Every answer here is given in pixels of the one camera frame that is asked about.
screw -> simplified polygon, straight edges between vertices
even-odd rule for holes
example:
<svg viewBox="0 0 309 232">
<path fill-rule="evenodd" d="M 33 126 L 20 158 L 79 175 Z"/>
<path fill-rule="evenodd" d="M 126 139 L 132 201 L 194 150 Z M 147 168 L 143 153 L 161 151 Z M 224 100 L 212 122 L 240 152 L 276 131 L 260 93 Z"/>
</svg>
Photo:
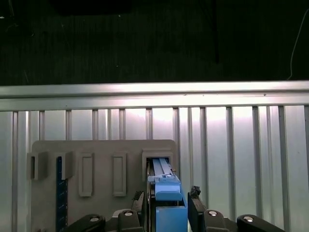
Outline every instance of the screw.
<svg viewBox="0 0 309 232">
<path fill-rule="evenodd" d="M 247 222 L 253 222 L 253 218 L 249 216 L 245 216 L 243 219 L 246 220 Z"/>
<path fill-rule="evenodd" d="M 91 222 L 98 221 L 98 217 L 93 217 L 93 218 L 90 219 L 90 221 L 91 221 Z"/>
<path fill-rule="evenodd" d="M 209 215 L 212 215 L 212 216 L 217 216 L 217 215 L 218 215 L 218 213 L 215 212 L 215 211 L 209 211 L 208 214 L 209 214 Z"/>
<path fill-rule="evenodd" d="M 126 212 L 125 215 L 126 216 L 131 216 L 133 213 L 132 212 Z"/>
</svg>

gray mounting plate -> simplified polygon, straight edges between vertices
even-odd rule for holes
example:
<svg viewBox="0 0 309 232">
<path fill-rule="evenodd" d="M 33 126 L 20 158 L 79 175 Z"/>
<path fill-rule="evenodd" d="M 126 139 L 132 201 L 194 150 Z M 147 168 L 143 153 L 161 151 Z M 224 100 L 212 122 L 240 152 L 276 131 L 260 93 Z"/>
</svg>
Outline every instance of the gray mounting plate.
<svg viewBox="0 0 309 232">
<path fill-rule="evenodd" d="M 179 176 L 172 140 L 37 141 L 28 154 L 31 232 L 56 231 L 56 159 L 68 180 L 68 225 L 87 214 L 107 220 L 146 191 L 146 159 L 167 157 Z"/>
</svg>

white cable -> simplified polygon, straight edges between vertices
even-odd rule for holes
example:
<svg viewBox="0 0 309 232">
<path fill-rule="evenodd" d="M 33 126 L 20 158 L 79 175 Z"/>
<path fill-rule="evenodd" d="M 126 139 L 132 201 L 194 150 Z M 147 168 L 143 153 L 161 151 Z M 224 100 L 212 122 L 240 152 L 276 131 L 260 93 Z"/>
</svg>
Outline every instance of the white cable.
<svg viewBox="0 0 309 232">
<path fill-rule="evenodd" d="M 301 29 L 303 27 L 303 24 L 304 24 L 304 21 L 305 21 L 305 18 L 306 18 L 308 11 L 309 11 L 309 8 L 306 10 L 306 12 L 304 14 L 303 20 L 301 21 L 301 24 L 300 24 L 300 27 L 299 27 L 297 38 L 295 40 L 295 44 L 294 44 L 294 48 L 293 48 L 291 60 L 290 60 L 290 74 L 291 75 L 289 76 L 289 78 L 287 80 L 290 80 L 290 78 L 293 76 L 292 62 L 293 62 L 294 51 L 295 51 L 295 48 L 296 48 L 296 45 L 297 45 L 297 42 L 298 42 L 298 38 L 299 38 L 299 35 L 300 35 Z"/>
</svg>

blue object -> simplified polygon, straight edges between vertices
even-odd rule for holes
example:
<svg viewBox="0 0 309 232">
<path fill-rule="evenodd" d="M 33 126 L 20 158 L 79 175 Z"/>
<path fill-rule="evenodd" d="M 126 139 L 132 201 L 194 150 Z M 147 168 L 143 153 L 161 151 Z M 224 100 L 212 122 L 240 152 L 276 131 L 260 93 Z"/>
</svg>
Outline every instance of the blue object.
<svg viewBox="0 0 309 232">
<path fill-rule="evenodd" d="M 152 159 L 154 176 L 148 177 L 148 182 L 154 183 L 156 201 L 182 201 L 181 183 L 172 172 L 165 158 Z"/>
<path fill-rule="evenodd" d="M 62 158 L 56 160 L 56 232 L 63 232 L 68 223 L 68 180 L 62 180 Z"/>
<path fill-rule="evenodd" d="M 187 232 L 188 205 L 181 188 L 183 206 L 157 206 L 155 212 L 156 232 Z"/>
</svg>

black wall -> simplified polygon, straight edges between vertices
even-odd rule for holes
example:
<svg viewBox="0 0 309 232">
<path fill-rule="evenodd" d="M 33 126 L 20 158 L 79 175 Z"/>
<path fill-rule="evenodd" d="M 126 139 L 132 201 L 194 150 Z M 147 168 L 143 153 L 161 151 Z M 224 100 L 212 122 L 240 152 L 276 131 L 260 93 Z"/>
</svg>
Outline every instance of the black wall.
<svg viewBox="0 0 309 232">
<path fill-rule="evenodd" d="M 198 1 L 136 0 L 128 14 L 97 16 L 59 16 L 47 0 L 23 1 L 16 12 L 34 35 L 0 20 L 0 84 L 288 78 L 308 0 L 217 0 L 218 64 Z M 309 77 L 309 13 L 293 73 Z"/>
</svg>

